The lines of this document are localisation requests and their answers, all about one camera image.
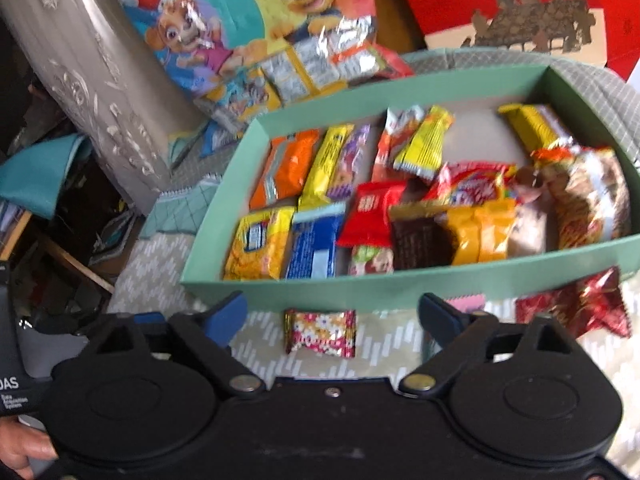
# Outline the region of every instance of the hand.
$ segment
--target hand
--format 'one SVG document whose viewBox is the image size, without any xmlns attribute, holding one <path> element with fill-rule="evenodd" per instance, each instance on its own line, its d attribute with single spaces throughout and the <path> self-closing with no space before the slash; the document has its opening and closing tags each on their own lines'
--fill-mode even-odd
<svg viewBox="0 0 640 480">
<path fill-rule="evenodd" d="M 55 460 L 49 436 L 18 422 L 16 416 L 0 418 L 0 462 L 25 480 L 33 479 L 28 458 Z"/>
</svg>

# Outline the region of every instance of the snack packet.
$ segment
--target snack packet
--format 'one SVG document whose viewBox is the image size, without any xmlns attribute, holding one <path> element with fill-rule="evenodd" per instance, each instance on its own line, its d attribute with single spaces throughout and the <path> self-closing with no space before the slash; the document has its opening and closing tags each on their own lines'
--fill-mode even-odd
<svg viewBox="0 0 640 480">
<path fill-rule="evenodd" d="M 529 153 L 575 144 L 571 132 L 549 105 L 509 104 L 498 108 L 498 113 L 509 121 Z"/>
<path fill-rule="evenodd" d="M 249 209 L 261 209 L 302 192 L 319 137 L 319 130 L 307 130 L 271 141 L 271 151 L 249 200 Z"/>
<path fill-rule="evenodd" d="M 353 124 L 342 124 L 331 126 L 327 130 L 298 201 L 300 210 L 313 209 L 331 203 L 326 193 L 340 157 L 340 150 L 353 128 Z"/>
<path fill-rule="evenodd" d="M 332 201 L 346 200 L 353 194 L 354 180 L 363 170 L 362 157 L 370 130 L 370 124 L 360 126 L 351 133 L 340 150 L 340 157 L 326 192 Z"/>
<path fill-rule="evenodd" d="M 629 338 L 631 322 L 620 291 L 620 269 L 610 267 L 556 290 L 516 300 L 516 322 L 528 323 L 548 312 L 575 338 L 603 328 Z"/>
<path fill-rule="evenodd" d="M 296 208 L 281 207 L 240 219 L 225 266 L 225 280 L 279 280 Z"/>
<path fill-rule="evenodd" d="M 371 172 L 372 182 L 404 180 L 411 177 L 409 173 L 394 170 L 393 160 L 423 120 L 424 110 L 419 106 L 412 106 L 402 112 L 395 112 L 391 108 L 386 111 L 385 129 L 378 141 L 378 152 Z"/>
<path fill-rule="evenodd" d="M 505 198 L 515 171 L 514 164 L 501 162 L 445 163 L 424 199 L 449 205 L 481 205 Z"/>
<path fill-rule="evenodd" d="M 354 358 L 356 355 L 356 311 L 284 313 L 287 354 L 302 347 L 320 354 Z"/>
<path fill-rule="evenodd" d="M 554 198 L 560 249 L 629 234 L 629 192 L 611 148 L 553 148 L 531 155 Z"/>
<path fill-rule="evenodd" d="M 404 253 L 407 265 L 427 267 L 503 260 L 507 257 L 515 205 L 515 200 L 507 198 L 489 200 L 481 206 L 447 206 L 432 202 L 394 206 L 389 210 L 389 218 L 396 235 L 396 261 L 400 252 Z M 431 219 L 438 226 L 421 221 L 424 219 Z"/>
<path fill-rule="evenodd" d="M 349 274 L 391 274 L 394 271 L 394 252 L 387 247 L 356 246 L 351 250 Z"/>
<path fill-rule="evenodd" d="M 231 112 L 238 121 L 250 123 L 258 115 L 277 110 L 282 103 L 260 67 L 241 70 L 235 77 L 221 80 L 200 101 L 209 100 Z"/>
<path fill-rule="evenodd" d="M 293 250 L 287 279 L 323 279 L 335 276 L 335 241 L 346 204 L 338 202 L 293 215 Z"/>
<path fill-rule="evenodd" d="M 400 203 L 405 182 L 367 182 L 356 190 L 356 199 L 342 233 L 339 247 L 367 245 L 391 247 L 388 209 Z"/>
<path fill-rule="evenodd" d="M 432 106 L 418 131 L 394 159 L 394 170 L 432 180 L 442 164 L 444 134 L 454 118 L 440 106 Z"/>
</svg>

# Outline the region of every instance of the red candy wrapper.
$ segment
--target red candy wrapper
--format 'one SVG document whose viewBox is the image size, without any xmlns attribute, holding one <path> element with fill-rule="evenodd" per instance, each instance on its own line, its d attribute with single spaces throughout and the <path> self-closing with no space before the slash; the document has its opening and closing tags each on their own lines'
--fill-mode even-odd
<svg viewBox="0 0 640 480">
<path fill-rule="evenodd" d="M 345 359 L 356 355 L 356 311 L 284 313 L 287 354 L 305 347 Z"/>
<path fill-rule="evenodd" d="M 424 199 L 446 205 L 482 205 L 505 198 L 506 184 L 515 171 L 515 165 L 500 162 L 444 164 Z"/>
<path fill-rule="evenodd" d="M 617 267 L 556 290 L 516 300 L 518 323 L 528 323 L 541 312 L 556 316 L 575 338 L 599 328 L 620 337 L 631 337 L 631 322 L 620 292 Z"/>
<path fill-rule="evenodd" d="M 391 224 L 388 210 L 400 203 L 406 182 L 367 182 L 356 190 L 351 209 L 337 245 L 355 247 L 391 247 Z"/>
</svg>

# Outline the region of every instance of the cardboard box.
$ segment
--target cardboard box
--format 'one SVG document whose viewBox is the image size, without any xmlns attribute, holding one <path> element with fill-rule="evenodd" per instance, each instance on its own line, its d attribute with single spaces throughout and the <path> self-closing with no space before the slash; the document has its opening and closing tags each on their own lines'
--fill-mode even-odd
<svg viewBox="0 0 640 480">
<path fill-rule="evenodd" d="M 225 267 L 238 219 L 269 150 L 270 139 L 313 127 L 381 114 L 388 107 L 444 104 L 457 115 L 459 129 L 447 133 L 446 158 L 500 160 L 518 151 L 495 109 L 514 102 L 551 103 L 566 125 L 586 145 L 611 145 L 625 172 L 632 204 L 629 237 L 540 256 L 459 267 L 436 267 L 388 275 L 338 276 L 327 280 L 224 282 Z M 466 139 L 456 136 L 466 132 Z M 590 106 L 553 69 L 545 66 L 476 68 L 372 84 L 256 119 L 242 139 L 196 236 L 181 283 L 209 304 L 242 290 L 253 310 L 284 308 L 371 312 L 413 308 L 421 294 L 444 298 L 483 292 L 489 300 L 514 298 L 555 288 L 612 265 L 622 272 L 640 268 L 640 175 Z"/>
</svg>

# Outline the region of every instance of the rivet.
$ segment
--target rivet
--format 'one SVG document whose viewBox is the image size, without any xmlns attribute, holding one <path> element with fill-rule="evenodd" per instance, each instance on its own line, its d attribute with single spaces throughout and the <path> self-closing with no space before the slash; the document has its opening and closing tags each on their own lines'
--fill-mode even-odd
<svg viewBox="0 0 640 480">
<path fill-rule="evenodd" d="M 258 388 L 260 388 L 262 382 L 255 375 L 238 375 L 229 381 L 231 386 L 236 392 L 242 392 L 250 394 Z"/>
<path fill-rule="evenodd" d="M 436 385 L 436 379 L 426 374 L 411 374 L 402 380 L 402 384 L 415 392 L 428 392 Z"/>
<path fill-rule="evenodd" d="M 327 389 L 324 391 L 324 394 L 325 394 L 327 397 L 333 397 L 334 399 L 335 399 L 335 397 L 340 397 L 340 394 L 341 394 L 341 393 L 342 393 L 342 392 L 341 392 L 340 388 L 335 388 L 334 386 L 332 386 L 331 388 L 327 388 Z"/>
</svg>

